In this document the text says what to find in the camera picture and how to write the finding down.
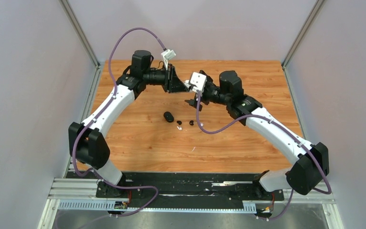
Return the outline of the white earbud charging case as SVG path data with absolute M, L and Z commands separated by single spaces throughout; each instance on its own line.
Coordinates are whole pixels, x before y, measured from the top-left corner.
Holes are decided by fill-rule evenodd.
M 190 80 L 185 80 L 184 85 L 186 86 L 188 91 L 191 91 L 193 88 L 193 85 L 190 83 Z

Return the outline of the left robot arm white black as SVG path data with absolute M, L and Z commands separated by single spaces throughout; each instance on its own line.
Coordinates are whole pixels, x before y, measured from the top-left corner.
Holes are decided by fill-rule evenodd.
M 107 98 L 81 123 L 73 122 L 68 129 L 70 156 L 89 166 L 109 183 L 108 190 L 115 197 L 122 197 L 127 184 L 122 181 L 123 173 L 110 160 L 110 148 L 105 137 L 119 117 L 148 85 L 160 85 L 166 93 L 187 92 L 188 88 L 178 78 L 175 67 L 169 61 L 176 56 L 166 49 L 161 54 L 163 67 L 152 68 L 153 56 L 149 51 L 137 50 L 131 64 L 116 80 Z

